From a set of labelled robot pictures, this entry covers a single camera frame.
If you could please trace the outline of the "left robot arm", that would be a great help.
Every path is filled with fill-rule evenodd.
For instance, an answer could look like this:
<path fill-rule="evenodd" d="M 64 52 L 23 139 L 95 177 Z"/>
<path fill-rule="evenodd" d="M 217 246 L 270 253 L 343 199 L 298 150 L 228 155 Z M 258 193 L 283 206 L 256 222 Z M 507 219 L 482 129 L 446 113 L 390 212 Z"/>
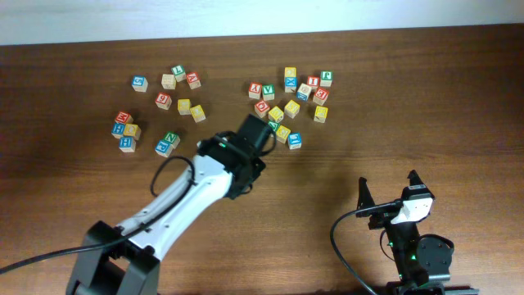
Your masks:
<path fill-rule="evenodd" d="M 220 199 L 245 193 L 265 168 L 270 137 L 222 132 L 200 142 L 187 169 L 153 202 L 116 227 L 99 221 L 84 236 L 68 294 L 155 294 L 160 263 L 183 232 Z"/>

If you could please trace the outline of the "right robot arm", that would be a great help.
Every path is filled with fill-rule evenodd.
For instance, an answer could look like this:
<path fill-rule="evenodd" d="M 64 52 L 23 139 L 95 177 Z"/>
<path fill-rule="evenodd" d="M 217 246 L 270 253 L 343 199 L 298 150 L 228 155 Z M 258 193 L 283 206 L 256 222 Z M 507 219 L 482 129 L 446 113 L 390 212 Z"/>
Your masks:
<path fill-rule="evenodd" d="M 436 234 L 421 235 L 418 223 L 431 213 L 434 194 L 423 183 L 418 173 L 411 170 L 409 185 L 390 205 L 377 205 L 370 193 L 367 180 L 359 179 L 357 203 L 359 218 L 369 218 L 371 230 L 382 229 L 387 236 L 400 280 L 390 282 L 390 294 L 478 294 L 468 286 L 446 287 L 450 281 L 449 268 L 454 254 L 451 240 Z"/>

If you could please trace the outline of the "blue lower right block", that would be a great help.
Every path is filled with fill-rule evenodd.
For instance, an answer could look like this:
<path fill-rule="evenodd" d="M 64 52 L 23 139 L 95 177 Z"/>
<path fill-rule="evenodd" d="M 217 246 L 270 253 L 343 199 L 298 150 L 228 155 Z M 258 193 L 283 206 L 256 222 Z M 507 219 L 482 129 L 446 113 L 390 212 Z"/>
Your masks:
<path fill-rule="evenodd" d="M 287 138 L 288 147 L 290 150 L 301 148 L 302 138 L 300 133 L 291 133 Z"/>

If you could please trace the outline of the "yellow block tilted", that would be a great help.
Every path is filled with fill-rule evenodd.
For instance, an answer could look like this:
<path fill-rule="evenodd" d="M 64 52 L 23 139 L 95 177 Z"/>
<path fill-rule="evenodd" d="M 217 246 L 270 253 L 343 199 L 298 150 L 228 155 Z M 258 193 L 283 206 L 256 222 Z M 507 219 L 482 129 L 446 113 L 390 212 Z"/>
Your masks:
<path fill-rule="evenodd" d="M 206 119 L 206 114 L 201 105 L 196 105 L 190 108 L 192 118 L 196 123 L 201 122 Z"/>

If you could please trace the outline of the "green V block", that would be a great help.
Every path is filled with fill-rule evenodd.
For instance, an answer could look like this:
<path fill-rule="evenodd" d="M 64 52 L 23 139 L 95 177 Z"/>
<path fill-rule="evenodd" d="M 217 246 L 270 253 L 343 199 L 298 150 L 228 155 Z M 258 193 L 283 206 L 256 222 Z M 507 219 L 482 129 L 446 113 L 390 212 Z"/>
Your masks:
<path fill-rule="evenodd" d="M 273 84 L 266 84 L 262 87 L 263 99 L 265 101 L 274 100 L 275 88 Z"/>

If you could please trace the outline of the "green N block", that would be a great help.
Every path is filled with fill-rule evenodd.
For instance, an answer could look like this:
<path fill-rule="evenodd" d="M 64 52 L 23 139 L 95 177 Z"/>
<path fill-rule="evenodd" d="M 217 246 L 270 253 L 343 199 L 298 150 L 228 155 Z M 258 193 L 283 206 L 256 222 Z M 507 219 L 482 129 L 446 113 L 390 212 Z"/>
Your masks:
<path fill-rule="evenodd" d="M 173 149 L 175 149 L 180 143 L 180 137 L 174 132 L 167 132 L 163 139 L 168 142 Z"/>

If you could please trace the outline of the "blue P block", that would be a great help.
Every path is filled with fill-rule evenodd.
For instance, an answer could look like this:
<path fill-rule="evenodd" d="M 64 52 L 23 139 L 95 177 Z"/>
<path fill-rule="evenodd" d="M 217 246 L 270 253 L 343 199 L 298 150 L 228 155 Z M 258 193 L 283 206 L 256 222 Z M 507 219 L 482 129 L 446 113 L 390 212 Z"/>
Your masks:
<path fill-rule="evenodd" d="M 162 139 L 155 146 L 155 151 L 160 156 L 169 157 L 171 152 L 173 151 L 173 146 L 171 145 L 170 142 Z"/>

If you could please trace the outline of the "red E block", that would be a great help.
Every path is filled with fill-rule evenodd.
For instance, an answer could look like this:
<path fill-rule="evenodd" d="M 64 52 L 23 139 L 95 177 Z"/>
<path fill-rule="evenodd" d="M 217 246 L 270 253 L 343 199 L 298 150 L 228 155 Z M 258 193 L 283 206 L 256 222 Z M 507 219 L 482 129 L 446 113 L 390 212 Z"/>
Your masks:
<path fill-rule="evenodd" d="M 317 88 L 313 96 L 313 102 L 320 106 L 323 106 L 324 103 L 327 101 L 328 96 L 329 92 L 325 88 Z"/>

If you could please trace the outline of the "yellow top block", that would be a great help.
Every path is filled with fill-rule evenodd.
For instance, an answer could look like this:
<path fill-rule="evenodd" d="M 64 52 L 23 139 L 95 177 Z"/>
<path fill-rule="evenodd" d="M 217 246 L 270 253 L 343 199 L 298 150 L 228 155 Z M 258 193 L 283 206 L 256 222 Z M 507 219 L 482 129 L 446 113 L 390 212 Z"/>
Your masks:
<path fill-rule="evenodd" d="M 286 67 L 284 69 L 284 76 L 286 78 L 295 78 L 295 77 L 297 77 L 296 68 L 295 67 Z"/>

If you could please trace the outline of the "red I block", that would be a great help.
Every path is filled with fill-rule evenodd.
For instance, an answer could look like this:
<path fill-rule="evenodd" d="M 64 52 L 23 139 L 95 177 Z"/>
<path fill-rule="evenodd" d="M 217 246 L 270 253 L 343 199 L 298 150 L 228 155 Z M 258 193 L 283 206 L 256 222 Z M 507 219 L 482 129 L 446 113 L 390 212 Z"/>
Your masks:
<path fill-rule="evenodd" d="M 316 91 L 320 84 L 320 78 L 318 76 L 309 76 L 306 84 L 310 86 L 313 91 Z"/>

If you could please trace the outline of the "green T block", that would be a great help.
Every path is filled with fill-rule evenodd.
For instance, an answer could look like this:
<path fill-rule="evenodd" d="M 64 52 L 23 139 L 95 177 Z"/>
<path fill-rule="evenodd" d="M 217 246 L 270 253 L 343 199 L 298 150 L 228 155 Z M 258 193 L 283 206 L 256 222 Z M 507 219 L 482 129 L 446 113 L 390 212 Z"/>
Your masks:
<path fill-rule="evenodd" d="M 176 65 L 171 68 L 174 78 L 177 82 L 181 82 L 187 79 L 187 74 L 182 65 Z"/>

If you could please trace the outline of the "blue H block lower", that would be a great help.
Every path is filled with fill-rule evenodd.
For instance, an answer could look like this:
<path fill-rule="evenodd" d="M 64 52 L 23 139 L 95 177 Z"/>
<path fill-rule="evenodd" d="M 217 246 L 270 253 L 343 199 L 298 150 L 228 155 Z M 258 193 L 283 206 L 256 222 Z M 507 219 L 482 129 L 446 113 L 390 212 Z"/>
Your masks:
<path fill-rule="evenodd" d="M 136 140 L 132 137 L 124 136 L 120 138 L 119 149 L 122 152 L 135 152 Z"/>

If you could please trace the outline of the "blue h block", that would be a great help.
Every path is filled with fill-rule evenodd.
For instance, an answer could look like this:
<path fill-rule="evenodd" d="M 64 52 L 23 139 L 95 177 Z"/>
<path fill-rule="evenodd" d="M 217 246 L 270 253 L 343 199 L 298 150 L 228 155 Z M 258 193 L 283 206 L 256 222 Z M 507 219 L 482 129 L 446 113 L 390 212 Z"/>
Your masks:
<path fill-rule="evenodd" d="M 114 123 L 111 129 L 111 134 L 115 138 L 122 138 L 124 136 L 125 124 Z"/>
<path fill-rule="evenodd" d="M 122 152 L 135 152 L 136 140 L 132 137 L 124 136 L 120 138 L 119 149 Z"/>

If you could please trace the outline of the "blue 5 block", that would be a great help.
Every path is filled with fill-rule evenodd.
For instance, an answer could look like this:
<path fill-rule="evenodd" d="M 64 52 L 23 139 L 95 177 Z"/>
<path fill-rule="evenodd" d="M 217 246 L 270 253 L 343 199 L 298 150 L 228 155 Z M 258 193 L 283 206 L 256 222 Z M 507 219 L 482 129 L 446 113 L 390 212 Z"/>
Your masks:
<path fill-rule="evenodd" d="M 135 75 L 132 78 L 132 87 L 136 92 L 145 93 L 148 88 L 148 82 L 145 76 Z"/>

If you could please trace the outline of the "blue H block upper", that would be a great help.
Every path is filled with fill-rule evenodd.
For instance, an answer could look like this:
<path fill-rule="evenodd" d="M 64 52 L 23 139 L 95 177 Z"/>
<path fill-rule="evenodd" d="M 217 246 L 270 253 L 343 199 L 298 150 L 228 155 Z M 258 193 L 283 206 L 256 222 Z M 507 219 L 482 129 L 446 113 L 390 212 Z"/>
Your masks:
<path fill-rule="evenodd" d="M 111 134 L 115 138 L 122 138 L 124 136 L 125 124 L 114 123 L 111 129 Z"/>

